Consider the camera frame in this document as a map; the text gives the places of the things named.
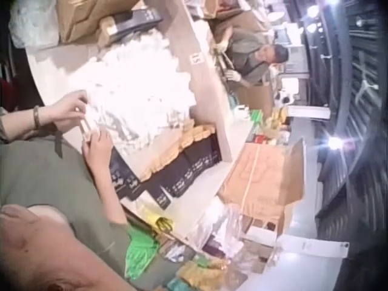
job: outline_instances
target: man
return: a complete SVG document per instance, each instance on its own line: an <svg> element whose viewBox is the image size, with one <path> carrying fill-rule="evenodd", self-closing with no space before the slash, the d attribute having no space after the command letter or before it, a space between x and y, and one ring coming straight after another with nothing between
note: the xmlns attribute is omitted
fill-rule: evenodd
<svg viewBox="0 0 388 291"><path fill-rule="evenodd" d="M0 262L21 290L134 290L123 280L130 279L130 226L111 180L109 133L92 133L84 159L64 142L59 157L49 136L30 139L49 124L70 130L86 103L85 92L73 92L50 106L0 116ZM156 277L164 280L167 270L172 278L179 268L156 256L130 282L153 290Z"/></svg>
<svg viewBox="0 0 388 291"><path fill-rule="evenodd" d="M228 27L216 49L233 63L234 68L226 71L232 87L257 85L271 64L289 59L289 52L282 45L266 44L258 35L241 28Z"/></svg>

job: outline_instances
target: white glove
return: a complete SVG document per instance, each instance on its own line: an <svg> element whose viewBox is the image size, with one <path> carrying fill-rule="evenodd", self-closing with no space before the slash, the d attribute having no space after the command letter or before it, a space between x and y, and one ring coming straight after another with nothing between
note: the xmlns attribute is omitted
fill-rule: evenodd
<svg viewBox="0 0 388 291"><path fill-rule="evenodd" d="M228 70L225 72L225 77L228 81L235 81L240 82L241 81L241 75L239 72L236 72L234 70Z"/></svg>
<svg viewBox="0 0 388 291"><path fill-rule="evenodd" d="M219 44L215 45L215 49L217 50L217 52L224 53L226 52L228 45L228 41L221 41Z"/></svg>

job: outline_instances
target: box flap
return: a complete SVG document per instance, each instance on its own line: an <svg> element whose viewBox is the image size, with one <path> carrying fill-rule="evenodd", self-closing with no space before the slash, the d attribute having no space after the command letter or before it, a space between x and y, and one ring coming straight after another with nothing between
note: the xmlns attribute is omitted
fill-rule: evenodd
<svg viewBox="0 0 388 291"><path fill-rule="evenodd" d="M304 158L305 142L300 139L294 144L283 165L283 181L279 193L278 204L287 205L302 199L304 195Z"/></svg>

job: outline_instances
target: bracelet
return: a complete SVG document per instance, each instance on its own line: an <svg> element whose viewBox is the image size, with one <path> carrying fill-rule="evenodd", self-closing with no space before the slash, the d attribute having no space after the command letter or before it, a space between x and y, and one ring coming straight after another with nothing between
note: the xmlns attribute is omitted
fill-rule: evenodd
<svg viewBox="0 0 388 291"><path fill-rule="evenodd" d="M39 106L37 105L33 109L35 129L38 129L41 126L41 123L39 121L39 112L38 112L38 110L39 110Z"/></svg>

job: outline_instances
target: person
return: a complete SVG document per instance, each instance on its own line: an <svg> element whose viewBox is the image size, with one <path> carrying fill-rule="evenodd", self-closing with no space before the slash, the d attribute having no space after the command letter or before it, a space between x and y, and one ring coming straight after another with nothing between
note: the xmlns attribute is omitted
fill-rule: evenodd
<svg viewBox="0 0 388 291"><path fill-rule="evenodd" d="M259 35L232 26L226 28L216 49L233 63L234 68L226 71L231 87L257 85L271 64L289 59L282 45L266 44Z"/></svg>
<svg viewBox="0 0 388 291"><path fill-rule="evenodd" d="M72 267L75 273L70 274L75 278L77 271L85 280L97 273L102 276L107 267L100 266L100 272L90 274L81 270L93 270L99 259L125 278L130 226L110 175L111 136L104 128L93 132L90 142L82 145L83 158L61 139L58 150L58 138L46 136L53 130L66 132L77 126L85 117L86 103L86 92L78 91L53 105L0 117L0 261L10 273L18 274L20 282L43 276L43 271L50 273L50 269L58 270L56 276L61 279L62 272ZM7 221L13 218L20 222L13 221L18 227L9 231ZM82 245L99 258L92 258ZM45 264L49 267L35 269L43 260L48 260ZM79 266L72 260L79 261ZM66 262L69 267L61 269ZM155 277L162 276L159 273L174 276L179 268L157 255L140 278L130 283L152 290L157 284ZM102 284L101 278L93 278Z"/></svg>

